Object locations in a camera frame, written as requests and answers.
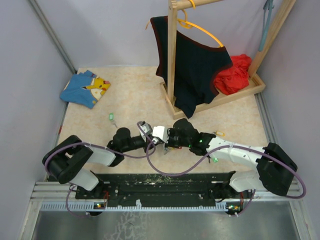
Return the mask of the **large keyring with keys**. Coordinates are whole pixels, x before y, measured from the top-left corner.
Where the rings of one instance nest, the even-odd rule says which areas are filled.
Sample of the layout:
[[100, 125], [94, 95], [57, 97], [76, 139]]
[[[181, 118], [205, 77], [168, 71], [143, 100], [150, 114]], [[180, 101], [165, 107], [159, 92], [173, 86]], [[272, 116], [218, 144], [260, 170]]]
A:
[[169, 146], [168, 144], [164, 144], [163, 145], [163, 154], [166, 155], [171, 151], [181, 150], [181, 149], [182, 149], [181, 146], [175, 147], [175, 146]]

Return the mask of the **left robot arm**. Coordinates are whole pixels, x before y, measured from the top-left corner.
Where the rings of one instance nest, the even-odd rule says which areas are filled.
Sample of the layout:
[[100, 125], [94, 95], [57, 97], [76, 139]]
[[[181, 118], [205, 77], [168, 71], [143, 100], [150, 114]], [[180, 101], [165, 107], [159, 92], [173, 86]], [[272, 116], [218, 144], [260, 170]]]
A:
[[115, 167], [124, 160], [126, 152], [145, 150], [154, 147], [156, 142], [148, 124], [140, 126], [138, 136], [131, 136], [126, 127], [119, 128], [106, 147], [83, 142], [76, 135], [71, 135], [47, 153], [42, 164], [60, 184], [82, 187], [88, 195], [97, 199], [103, 195], [104, 186], [93, 172], [84, 168], [86, 163]]

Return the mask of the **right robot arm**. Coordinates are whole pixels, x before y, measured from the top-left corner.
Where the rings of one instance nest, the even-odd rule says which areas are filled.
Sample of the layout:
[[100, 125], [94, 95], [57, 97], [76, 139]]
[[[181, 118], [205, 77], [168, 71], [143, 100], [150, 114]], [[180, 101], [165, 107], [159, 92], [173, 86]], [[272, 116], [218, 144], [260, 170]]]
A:
[[207, 155], [213, 160], [226, 160], [248, 167], [237, 171], [223, 185], [223, 192], [235, 198], [240, 192], [265, 189], [286, 197], [298, 167], [276, 143], [267, 146], [247, 146], [227, 141], [216, 133], [199, 132], [185, 118], [177, 120], [167, 129], [165, 143], [169, 147], [188, 148], [197, 156]]

